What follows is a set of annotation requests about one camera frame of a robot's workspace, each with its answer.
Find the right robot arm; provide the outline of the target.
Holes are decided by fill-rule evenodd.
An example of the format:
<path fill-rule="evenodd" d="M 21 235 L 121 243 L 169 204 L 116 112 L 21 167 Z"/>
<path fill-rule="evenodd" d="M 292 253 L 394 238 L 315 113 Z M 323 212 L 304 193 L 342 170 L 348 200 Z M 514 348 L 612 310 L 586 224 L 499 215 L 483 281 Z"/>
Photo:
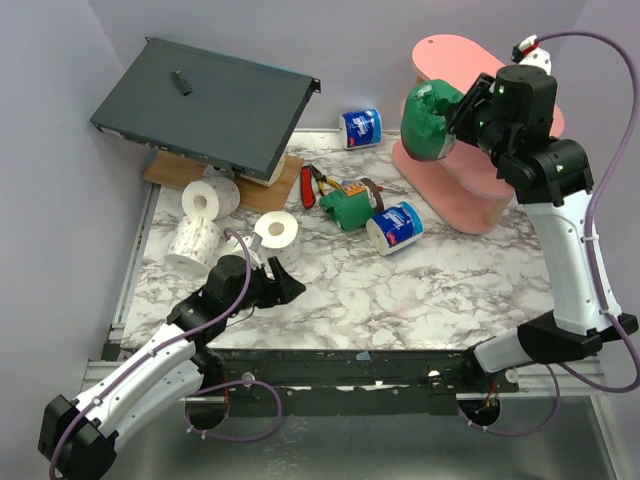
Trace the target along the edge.
<path fill-rule="evenodd" d="M 543 69 L 510 65 L 480 74 L 447 129 L 479 148 L 510 185 L 538 236 L 553 308 L 470 349 L 460 379 L 480 392 L 498 371 L 560 364 L 599 352 L 639 329 L 610 290 L 593 219 L 593 178 L 584 148 L 552 136 L 557 82 Z"/>

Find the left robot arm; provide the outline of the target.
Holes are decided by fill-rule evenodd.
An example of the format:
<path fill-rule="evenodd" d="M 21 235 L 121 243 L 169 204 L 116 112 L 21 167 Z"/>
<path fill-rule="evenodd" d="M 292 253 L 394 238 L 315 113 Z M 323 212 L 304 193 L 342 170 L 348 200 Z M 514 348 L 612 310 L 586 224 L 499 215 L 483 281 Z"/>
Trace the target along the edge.
<path fill-rule="evenodd" d="M 100 479 L 118 452 L 179 398 L 214 393 L 224 375 L 207 345 L 227 320 L 247 308 L 294 301 L 305 286 L 272 257 L 254 268 L 221 257 L 206 283 L 171 311 L 165 324 L 118 369 L 72 400 L 59 395 L 45 408 L 39 452 L 53 479 Z"/>

